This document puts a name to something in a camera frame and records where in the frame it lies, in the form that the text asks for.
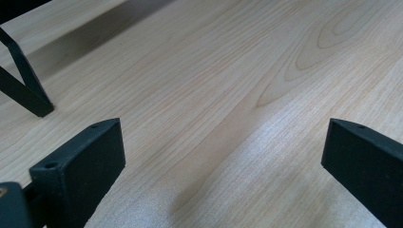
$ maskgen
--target black object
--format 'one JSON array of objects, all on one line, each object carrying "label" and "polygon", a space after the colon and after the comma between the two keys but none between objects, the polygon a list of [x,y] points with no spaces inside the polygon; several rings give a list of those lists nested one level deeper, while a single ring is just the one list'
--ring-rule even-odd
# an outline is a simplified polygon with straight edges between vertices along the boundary
[{"label": "black object", "polygon": [[39,83],[23,51],[2,28],[0,28],[0,41],[9,49],[26,84],[23,85],[0,67],[0,90],[36,116],[46,116],[53,111],[53,104]]},{"label": "black object", "polygon": [[331,119],[322,165],[387,227],[403,227],[403,145]]},{"label": "black object", "polygon": [[0,183],[0,227],[84,227],[124,167],[119,119],[96,123],[33,165],[24,194]]},{"label": "black object", "polygon": [[1,0],[0,24],[40,7],[46,2],[50,2],[50,0]]}]

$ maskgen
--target wood grain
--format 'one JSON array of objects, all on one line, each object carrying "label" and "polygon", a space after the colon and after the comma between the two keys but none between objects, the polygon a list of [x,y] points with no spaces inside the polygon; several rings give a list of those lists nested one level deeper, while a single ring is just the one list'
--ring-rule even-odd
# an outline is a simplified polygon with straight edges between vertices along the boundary
[{"label": "wood grain", "polygon": [[403,142],[403,2],[146,2],[25,38],[56,110],[0,95],[0,181],[120,117],[127,166],[86,227],[382,227],[320,159],[332,117]]}]

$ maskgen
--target screw hole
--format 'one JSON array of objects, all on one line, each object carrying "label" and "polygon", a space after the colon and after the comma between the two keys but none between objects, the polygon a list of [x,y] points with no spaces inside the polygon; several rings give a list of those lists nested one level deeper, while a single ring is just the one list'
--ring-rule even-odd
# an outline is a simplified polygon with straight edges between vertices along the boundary
[{"label": "screw hole", "polygon": [[57,166],[57,162],[50,162],[50,163],[45,164],[45,168],[47,168],[47,169],[51,169],[56,166]]},{"label": "screw hole", "polygon": [[7,193],[7,188],[0,188],[0,198],[6,195]]}]

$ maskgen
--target light wood tabletop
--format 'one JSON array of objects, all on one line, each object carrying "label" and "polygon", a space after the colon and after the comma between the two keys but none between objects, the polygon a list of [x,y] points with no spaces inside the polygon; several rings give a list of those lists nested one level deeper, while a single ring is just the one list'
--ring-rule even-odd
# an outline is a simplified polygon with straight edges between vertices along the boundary
[{"label": "light wood tabletop", "polygon": [[2,25],[56,109],[0,94],[0,181],[121,118],[86,227],[383,227],[320,160],[330,118],[403,142],[402,22],[394,0],[51,1]]}]

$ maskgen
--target wooden surface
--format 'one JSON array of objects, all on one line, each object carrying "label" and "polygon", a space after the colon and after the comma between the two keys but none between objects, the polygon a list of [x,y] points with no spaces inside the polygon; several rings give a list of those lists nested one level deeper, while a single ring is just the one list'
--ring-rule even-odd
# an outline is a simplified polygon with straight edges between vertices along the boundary
[{"label": "wooden surface", "polygon": [[403,142],[402,1],[64,1],[105,11],[53,25],[54,2],[2,26],[56,110],[0,94],[0,181],[120,117],[127,165],[86,227],[382,227],[320,159],[332,117]]}]

